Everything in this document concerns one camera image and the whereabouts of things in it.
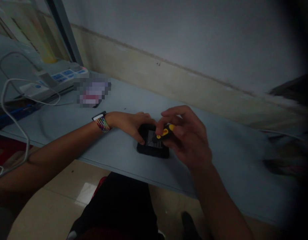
hand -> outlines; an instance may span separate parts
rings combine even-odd
[[[156,134],[163,134],[166,123],[175,125],[175,137],[163,143],[174,150],[179,160],[190,170],[212,165],[212,151],[208,146],[206,128],[189,106],[169,108],[161,115],[163,117],[156,124]]]
[[[139,112],[136,114],[123,112],[109,112],[105,120],[110,127],[116,127],[131,135],[137,142],[144,145],[145,141],[138,132],[142,124],[156,124],[148,113]]]

cloth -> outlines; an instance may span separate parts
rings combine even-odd
[[[164,239],[156,222],[148,184],[112,172],[74,222],[67,239],[80,239],[90,229],[110,239]]]
[[[0,240],[6,240],[15,218],[12,212],[0,207]]]

wall baseboard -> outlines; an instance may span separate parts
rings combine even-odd
[[[55,28],[50,17],[46,20]],[[304,126],[308,110],[294,103],[282,106],[279,97],[253,96],[82,27],[72,25],[72,30],[84,66],[90,70],[253,128]]]

smartwatch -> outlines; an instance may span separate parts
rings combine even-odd
[[[106,111],[97,114],[96,116],[92,117],[92,120],[95,121],[98,127],[102,130],[102,132],[109,132],[112,128],[107,124],[105,121]]]

black pants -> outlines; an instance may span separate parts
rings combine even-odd
[[[90,228],[105,227],[136,239],[164,239],[156,222],[148,184],[112,172],[71,231],[80,236]]]

